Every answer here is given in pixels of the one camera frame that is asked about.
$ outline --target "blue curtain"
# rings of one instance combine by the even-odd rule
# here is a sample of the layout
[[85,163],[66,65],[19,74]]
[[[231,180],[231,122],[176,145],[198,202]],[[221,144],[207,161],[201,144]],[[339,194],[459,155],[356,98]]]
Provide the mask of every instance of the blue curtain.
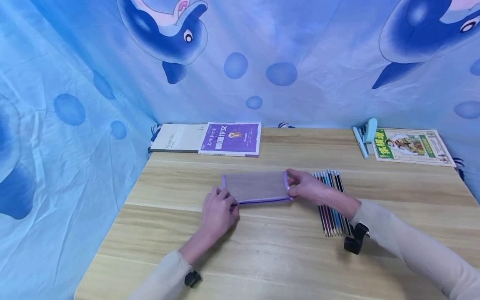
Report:
[[72,297],[163,122],[434,128],[480,199],[478,2],[0,2],[0,298]]

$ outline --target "wooden table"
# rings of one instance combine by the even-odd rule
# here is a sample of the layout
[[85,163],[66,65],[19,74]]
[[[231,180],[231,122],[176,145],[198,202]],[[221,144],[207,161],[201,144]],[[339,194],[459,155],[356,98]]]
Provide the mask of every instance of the wooden table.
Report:
[[[363,159],[350,130],[264,128],[259,158],[153,153],[81,281],[76,299],[125,299],[200,224],[222,172],[341,171],[347,193],[374,201],[480,267],[480,209],[453,168]],[[306,201],[242,207],[212,249],[196,300],[434,300],[425,279],[369,239],[356,256],[326,238]]]

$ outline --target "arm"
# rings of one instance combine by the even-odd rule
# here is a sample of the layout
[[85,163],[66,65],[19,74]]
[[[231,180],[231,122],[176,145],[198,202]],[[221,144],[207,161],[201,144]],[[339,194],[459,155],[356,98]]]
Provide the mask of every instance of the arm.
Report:
[[407,225],[385,208],[369,201],[360,202],[299,173],[303,172],[289,172],[291,177],[299,178],[291,180],[291,183],[298,184],[290,189],[294,193],[292,196],[330,206],[351,220],[354,227],[358,223],[364,224],[372,240],[400,258],[410,270],[430,279],[450,300],[480,298],[480,274],[453,251]]
[[[345,207],[357,206],[347,195],[338,195],[337,200]],[[475,268],[390,211],[375,203],[362,201],[351,220],[353,227],[357,223],[368,227],[372,240],[400,258],[410,270],[430,279],[450,300],[480,297],[480,274]]]
[[237,222],[239,209],[237,206],[231,208],[235,203],[227,190],[214,187],[205,198],[200,229],[178,251],[163,257],[128,300],[175,300],[192,265]]

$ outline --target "mesh pencil case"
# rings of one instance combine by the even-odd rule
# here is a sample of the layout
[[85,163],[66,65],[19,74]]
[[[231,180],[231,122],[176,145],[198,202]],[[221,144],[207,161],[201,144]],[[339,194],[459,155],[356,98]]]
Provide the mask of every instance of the mesh pencil case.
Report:
[[292,200],[285,171],[222,174],[222,187],[237,199],[238,204]]

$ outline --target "pencil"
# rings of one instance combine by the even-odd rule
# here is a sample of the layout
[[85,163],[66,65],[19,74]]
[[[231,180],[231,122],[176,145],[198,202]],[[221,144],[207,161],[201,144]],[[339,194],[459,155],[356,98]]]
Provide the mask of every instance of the pencil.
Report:
[[[328,185],[328,186],[332,186],[330,180],[328,179],[328,175],[326,172],[322,172],[322,175],[324,177],[324,180],[325,180],[325,183]],[[331,207],[328,207],[329,209],[329,212],[330,214],[332,215],[332,220],[334,222],[334,225],[335,225],[335,229],[336,229],[336,232],[338,235],[342,235],[342,228],[340,226],[340,219],[338,218],[337,216],[337,212],[335,209],[331,208]]]
[[[342,178],[340,177],[340,172],[337,171],[335,173],[335,176],[338,178],[338,185],[339,185],[341,191],[345,192],[345,189],[343,188]],[[349,230],[349,234],[352,235],[353,234],[353,226],[350,224],[350,222],[348,222],[348,230]]]
[[[334,183],[334,179],[333,179],[332,172],[333,172],[332,170],[327,170],[328,180],[329,180],[329,182],[330,182],[330,186],[331,186],[332,188],[337,189],[336,184]],[[342,229],[342,233],[343,233],[343,232],[345,232],[346,229],[347,229],[347,228],[344,226],[344,224],[343,224],[343,216],[342,216],[337,210],[334,210],[334,211],[335,211],[335,213],[336,213],[336,217],[337,217],[337,219],[338,219],[338,223],[339,223],[340,228]]]
[[[317,173],[313,173],[312,176],[315,177],[317,180],[320,180]],[[325,234],[325,236],[330,237],[331,236],[330,235],[330,230],[328,228],[327,222],[325,220],[325,215],[324,215],[320,205],[318,206],[318,213],[320,214],[320,220],[322,221],[322,227],[324,228],[324,234]]]
[[[339,190],[340,192],[343,192],[343,187],[340,186],[339,182],[338,182],[338,174],[339,174],[339,171],[337,170],[331,170],[332,172],[332,179],[336,185],[336,189]],[[348,223],[348,220],[347,218],[345,218],[344,216],[341,215],[341,218],[342,218],[342,223],[344,225],[344,232],[348,235],[351,235],[351,232],[350,232],[350,225]]]
[[[323,174],[325,176],[325,181],[327,182],[327,185],[330,186],[330,187],[333,187],[332,182],[330,181],[330,178],[328,176],[328,172],[324,172]],[[330,209],[331,209],[331,212],[332,212],[333,219],[335,221],[335,226],[336,226],[337,232],[338,232],[339,235],[342,235],[343,230],[342,230],[342,226],[340,224],[340,214],[335,209],[333,209],[333,208],[330,208]]]
[[325,229],[324,218],[322,216],[322,209],[320,206],[318,206],[318,213],[320,214],[320,220],[322,221],[322,228],[324,229],[324,234],[326,237],[328,237],[327,230]]
[[[340,186],[340,183],[339,183],[339,181],[338,181],[338,175],[339,175],[339,174],[340,174],[340,172],[337,171],[337,170],[335,170],[335,171],[332,172],[333,178],[334,178],[335,183],[336,183],[336,185],[337,185],[337,189],[338,189],[340,192],[343,192],[343,187]],[[347,218],[345,218],[344,216],[342,216],[342,219],[343,219],[343,223],[344,223],[344,225],[345,225],[345,233],[346,233],[347,235],[351,235],[351,232],[350,232],[350,224],[349,224]]]
[[[318,175],[319,175],[320,181],[322,183],[326,184],[325,178],[323,177],[322,172],[319,172]],[[333,221],[333,216],[330,212],[330,208],[326,205],[322,205],[322,208],[324,209],[324,212],[325,212],[325,219],[327,220],[327,222],[330,226],[330,233],[332,234],[332,236],[337,235],[337,231],[336,231],[336,228],[335,228],[335,222]]]

